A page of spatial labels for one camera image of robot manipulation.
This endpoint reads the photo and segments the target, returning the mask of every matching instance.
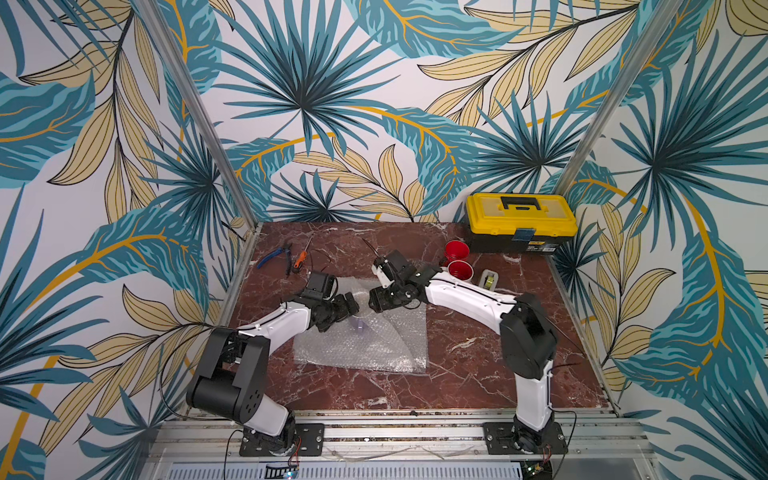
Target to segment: toolbox lid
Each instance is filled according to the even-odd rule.
[[[568,202],[560,195],[473,194],[467,197],[473,233],[513,235],[518,228],[535,235],[573,237],[578,229]]]

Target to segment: blue handled pliers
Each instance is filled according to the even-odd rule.
[[[285,242],[285,243],[283,243],[283,246],[282,246],[282,247],[280,247],[280,248],[278,248],[278,249],[274,250],[273,252],[271,252],[271,253],[269,253],[268,255],[266,255],[266,257],[264,257],[263,259],[261,259],[261,260],[259,261],[259,263],[257,263],[257,264],[256,264],[256,268],[257,268],[257,269],[261,268],[261,267],[262,267],[262,266],[264,266],[264,265],[265,265],[267,262],[269,262],[270,260],[272,260],[274,257],[277,257],[277,256],[278,256],[278,255],[280,255],[282,252],[285,252],[285,254],[286,254],[286,258],[287,258],[287,262],[286,262],[286,275],[287,275],[288,273],[290,273],[290,248],[291,248],[291,246],[292,246],[292,245],[293,245],[293,244],[292,244],[292,243],[289,243],[289,242]]]

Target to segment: red marble surface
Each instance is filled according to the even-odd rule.
[[[456,223],[265,223],[258,239],[231,326],[251,323],[274,310],[281,296],[301,289],[310,262],[301,273],[285,276],[285,257],[260,270],[256,262],[283,244],[293,242],[294,256],[313,235],[310,249],[316,270],[337,276],[372,278],[373,254],[400,250],[417,266],[437,264],[448,240],[463,239]],[[568,311],[544,257],[527,254],[471,254],[474,281],[486,268],[499,273],[498,292],[534,293],[551,320],[579,343]],[[516,404],[515,377],[502,360],[499,337],[482,324],[440,306],[427,308],[429,363],[424,374],[341,369],[293,361],[293,341],[280,347],[269,364],[267,395],[291,409],[450,409],[508,408]],[[604,393],[586,359],[560,339],[555,365],[581,362],[554,371],[555,407],[606,407]]]

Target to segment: orange screwdriver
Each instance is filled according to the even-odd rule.
[[[310,248],[310,243],[312,243],[312,237],[314,237],[314,235],[310,237],[310,241],[306,243],[306,247],[304,247],[304,250],[302,250],[302,252],[299,253],[299,256],[296,257],[296,262],[293,264],[293,267],[290,269],[290,271],[294,273],[298,273],[301,271],[301,267],[304,266],[304,260],[306,260],[307,250]]]

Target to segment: wallpaper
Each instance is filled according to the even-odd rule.
[[[207,2],[161,4],[217,58]],[[136,478],[248,232],[130,2],[0,15],[0,479]]]
[[[681,55],[649,59],[657,80],[638,78],[571,185],[580,229],[556,262],[667,478],[762,479],[768,4],[701,3]]]
[[[219,71],[202,98],[259,220],[452,221],[566,165],[656,4],[233,0],[190,71]]]

